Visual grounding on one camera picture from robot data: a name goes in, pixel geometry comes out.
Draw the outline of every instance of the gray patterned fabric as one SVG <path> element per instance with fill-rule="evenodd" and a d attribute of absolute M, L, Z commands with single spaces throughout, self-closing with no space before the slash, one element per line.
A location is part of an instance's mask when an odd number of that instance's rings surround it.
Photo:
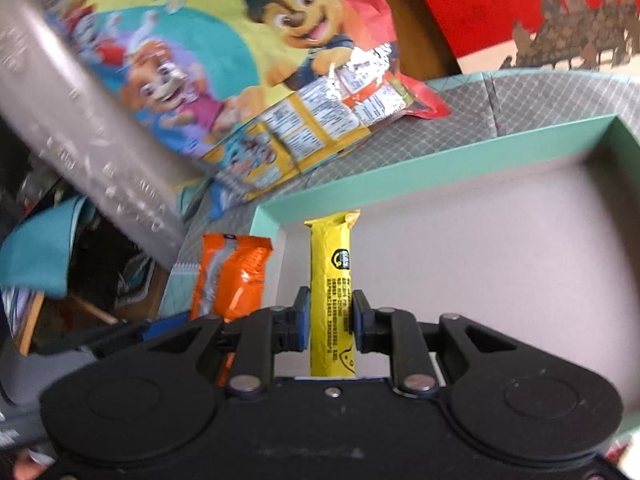
<path fill-rule="evenodd" d="M 209 221 L 203 201 L 184 241 L 162 299 L 161 317 L 190 308 L 202 234 L 247 234 L 259 202 L 418 156 L 473 142 L 607 114 L 620 115 L 640 136 L 640 82 L 582 72 L 500 72 L 440 93 L 451 108 L 448 118 L 425 121 L 405 117 L 372 136 L 363 146 L 311 173 Z"/>

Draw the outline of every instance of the cardboard box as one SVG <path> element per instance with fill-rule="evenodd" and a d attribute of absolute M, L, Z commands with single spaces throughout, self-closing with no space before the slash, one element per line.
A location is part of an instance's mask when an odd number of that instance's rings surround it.
<path fill-rule="evenodd" d="M 415 158 L 261 204 L 264 304 L 309 284 L 302 222 L 360 208 L 351 275 L 374 308 L 459 312 L 609 378 L 640 404 L 640 145 L 607 116 Z M 359 354 L 358 375 L 388 375 Z M 308 374 L 281 354 L 276 374 Z"/>
<path fill-rule="evenodd" d="M 156 265 L 146 298 L 137 303 L 118 307 L 114 309 L 112 314 L 119 319 L 126 319 L 127 321 L 155 319 L 158 316 L 158 308 L 160 307 L 160 301 L 168 278 L 169 273 L 159 265 Z"/>

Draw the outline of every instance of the yellow wrapper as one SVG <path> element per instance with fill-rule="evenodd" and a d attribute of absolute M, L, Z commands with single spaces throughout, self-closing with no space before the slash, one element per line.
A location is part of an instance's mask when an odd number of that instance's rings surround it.
<path fill-rule="evenodd" d="M 350 231 L 360 211 L 309 220 L 311 227 L 311 375 L 353 377 Z"/>

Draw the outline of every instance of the nutrition label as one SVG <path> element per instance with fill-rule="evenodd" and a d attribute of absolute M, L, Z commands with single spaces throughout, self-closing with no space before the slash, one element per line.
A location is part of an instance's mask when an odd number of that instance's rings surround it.
<path fill-rule="evenodd" d="M 347 97 L 348 94 L 356 93 L 373 80 L 381 82 L 388 69 L 388 56 L 381 57 L 375 49 L 368 52 L 358 49 L 354 51 L 351 60 L 336 73 L 346 90 L 344 97 Z"/>
<path fill-rule="evenodd" d="M 402 96 L 389 83 L 384 83 L 369 99 L 353 109 L 365 126 L 371 126 L 406 108 Z"/>
<path fill-rule="evenodd" d="M 351 336 L 349 306 L 351 304 L 351 279 L 327 278 L 326 280 L 326 353 L 330 354 L 334 362 L 340 360 L 340 353 L 347 348 L 338 346 L 340 332 Z M 353 372 L 354 363 L 351 358 L 342 364 Z"/>
<path fill-rule="evenodd" d="M 305 86 L 298 95 L 332 139 L 338 139 L 360 126 L 356 115 L 342 104 L 340 92 L 326 77 Z"/>
<path fill-rule="evenodd" d="M 316 134 L 307 127 L 282 137 L 282 142 L 295 160 L 302 160 L 306 156 L 324 148 L 322 140 L 318 139 Z"/>
<path fill-rule="evenodd" d="M 284 136 L 304 124 L 294 107 L 286 100 L 267 110 L 260 118 L 279 136 Z"/>

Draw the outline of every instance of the silver metallic object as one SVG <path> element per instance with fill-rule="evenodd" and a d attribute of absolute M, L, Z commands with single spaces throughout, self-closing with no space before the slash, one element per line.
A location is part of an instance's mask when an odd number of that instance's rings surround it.
<path fill-rule="evenodd" d="M 338 397 L 340 397 L 340 394 L 342 393 L 342 391 L 340 390 L 340 388 L 336 387 L 336 386 L 329 386 L 325 391 L 324 394 L 328 397 L 331 397 L 332 399 L 337 399 Z"/>
<path fill-rule="evenodd" d="M 430 375 L 412 374 L 404 380 L 404 387 L 412 392 L 428 392 L 438 382 Z"/>
<path fill-rule="evenodd" d="M 164 267 L 186 229 L 176 192 L 202 174 L 163 146 L 47 25 L 0 0 L 0 113 L 39 156 Z"/>
<path fill-rule="evenodd" d="M 241 394 L 254 392 L 262 386 L 260 379 L 253 375 L 236 375 L 229 381 L 229 387 Z"/>

